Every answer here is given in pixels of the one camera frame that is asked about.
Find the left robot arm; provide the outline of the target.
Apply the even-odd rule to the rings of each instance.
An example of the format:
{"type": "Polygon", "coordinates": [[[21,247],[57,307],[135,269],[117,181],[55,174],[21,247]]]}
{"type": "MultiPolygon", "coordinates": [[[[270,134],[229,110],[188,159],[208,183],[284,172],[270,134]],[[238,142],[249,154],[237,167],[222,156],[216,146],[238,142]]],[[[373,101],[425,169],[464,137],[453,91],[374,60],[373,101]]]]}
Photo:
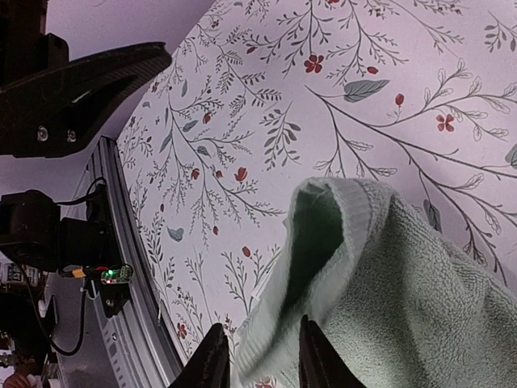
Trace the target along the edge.
{"type": "MultiPolygon", "coordinates": [[[[1,4],[1,152],[64,158],[83,151],[112,113],[171,63],[162,42],[114,48],[76,60],[45,30],[45,1],[1,4]]],[[[38,190],[1,199],[1,251],[20,271],[98,277],[120,259],[109,221],[63,218],[38,190]]]]}

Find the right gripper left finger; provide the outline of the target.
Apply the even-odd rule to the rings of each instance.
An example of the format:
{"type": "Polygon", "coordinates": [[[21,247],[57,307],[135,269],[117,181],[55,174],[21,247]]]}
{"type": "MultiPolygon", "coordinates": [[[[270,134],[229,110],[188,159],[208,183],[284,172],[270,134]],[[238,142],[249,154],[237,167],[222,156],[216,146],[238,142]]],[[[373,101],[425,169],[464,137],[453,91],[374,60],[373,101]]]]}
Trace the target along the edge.
{"type": "Polygon", "coordinates": [[[229,343],[221,323],[214,323],[170,388],[229,388],[229,343]]]}

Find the mint green towel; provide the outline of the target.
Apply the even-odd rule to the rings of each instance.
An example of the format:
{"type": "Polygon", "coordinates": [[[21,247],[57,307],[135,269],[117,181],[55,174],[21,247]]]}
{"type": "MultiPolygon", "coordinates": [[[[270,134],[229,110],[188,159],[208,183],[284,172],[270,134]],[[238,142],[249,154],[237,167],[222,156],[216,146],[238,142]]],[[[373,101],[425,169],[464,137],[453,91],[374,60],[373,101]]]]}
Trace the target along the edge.
{"type": "Polygon", "coordinates": [[[234,377],[297,383],[301,318],[368,387],[513,387],[516,299],[389,185],[311,178],[242,325],[234,377]]]}

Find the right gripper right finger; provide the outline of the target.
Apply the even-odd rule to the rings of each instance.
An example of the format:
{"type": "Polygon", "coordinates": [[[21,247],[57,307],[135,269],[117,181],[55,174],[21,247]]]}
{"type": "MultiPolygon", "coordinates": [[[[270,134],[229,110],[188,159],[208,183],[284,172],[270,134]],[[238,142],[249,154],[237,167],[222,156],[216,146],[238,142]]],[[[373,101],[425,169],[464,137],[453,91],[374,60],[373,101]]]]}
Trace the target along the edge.
{"type": "Polygon", "coordinates": [[[300,387],[365,388],[307,314],[301,319],[299,348],[300,387]]]}

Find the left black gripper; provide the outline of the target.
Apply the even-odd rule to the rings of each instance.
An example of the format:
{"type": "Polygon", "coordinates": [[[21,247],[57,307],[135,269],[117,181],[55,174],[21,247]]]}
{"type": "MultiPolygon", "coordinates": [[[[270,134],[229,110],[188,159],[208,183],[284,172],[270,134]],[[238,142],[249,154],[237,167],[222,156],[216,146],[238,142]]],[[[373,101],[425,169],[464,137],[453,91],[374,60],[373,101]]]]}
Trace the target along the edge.
{"type": "Polygon", "coordinates": [[[70,60],[47,33],[46,1],[1,3],[1,154],[62,158],[83,151],[112,113],[171,63],[162,42],[70,60]]]}

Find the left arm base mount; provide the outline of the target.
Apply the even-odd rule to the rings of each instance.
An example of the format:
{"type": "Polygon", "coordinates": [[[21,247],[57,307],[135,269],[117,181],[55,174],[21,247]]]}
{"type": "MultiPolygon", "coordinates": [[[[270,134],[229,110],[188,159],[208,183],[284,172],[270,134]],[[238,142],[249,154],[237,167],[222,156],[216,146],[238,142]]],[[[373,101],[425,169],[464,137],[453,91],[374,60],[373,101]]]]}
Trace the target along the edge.
{"type": "Polygon", "coordinates": [[[59,225],[58,273],[86,278],[99,291],[106,318],[116,316],[130,300],[134,273],[122,257],[107,195],[107,181],[94,179],[86,195],[70,201],[85,205],[86,218],[64,217],[59,225]]]}

